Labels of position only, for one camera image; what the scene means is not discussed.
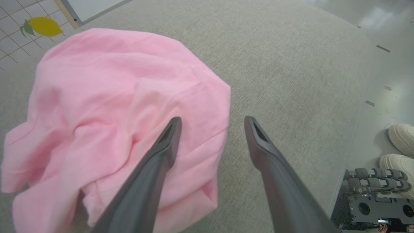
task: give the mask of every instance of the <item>white shoe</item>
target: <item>white shoe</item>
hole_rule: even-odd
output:
[[[407,182],[414,187],[414,159],[397,154],[383,155],[380,158],[380,168],[384,169],[397,169],[405,172],[408,179]],[[406,198],[414,199],[414,190],[411,189],[408,192],[400,193]]]
[[[414,157],[414,126],[409,124],[393,125],[388,129],[388,136],[399,151]]]

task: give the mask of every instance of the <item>lemon leaf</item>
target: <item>lemon leaf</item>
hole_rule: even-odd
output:
[[[20,27],[20,31],[22,32],[22,34],[23,34],[23,36],[24,36],[24,37],[27,37],[27,36],[24,34],[24,32],[23,32],[23,26],[21,26],[21,27]]]
[[[26,20],[23,24],[24,31],[28,34],[34,35],[33,27],[29,25],[29,22]]]

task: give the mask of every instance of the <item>pink cloth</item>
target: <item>pink cloth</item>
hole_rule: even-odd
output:
[[[154,232],[178,232],[217,207],[230,87],[178,41],[91,29],[39,63],[27,122],[6,135],[2,191],[18,233],[61,233],[80,190],[93,226],[167,125],[183,129]]]

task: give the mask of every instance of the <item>shoe sole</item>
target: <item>shoe sole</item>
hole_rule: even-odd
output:
[[[401,164],[401,160],[399,161],[399,165],[400,167],[396,167],[392,165],[391,159],[392,159],[392,154],[388,154],[388,155],[383,155],[380,158],[380,168],[383,169],[397,169],[397,170],[402,170],[402,164]],[[407,173],[406,171],[402,170],[403,172],[405,172],[405,174],[408,176],[408,180],[407,182],[409,182],[411,185],[413,185],[413,181],[411,178],[411,174]],[[400,193],[402,196],[408,198],[408,199],[414,199],[414,190],[411,189],[408,192],[401,192]]]
[[[406,127],[405,125],[401,124],[393,125],[388,129],[388,136],[391,142],[399,151],[401,151],[403,154],[407,156],[414,158],[414,147],[410,146],[410,143],[408,143],[404,139],[404,137],[401,134],[401,128],[399,126],[402,128]]]

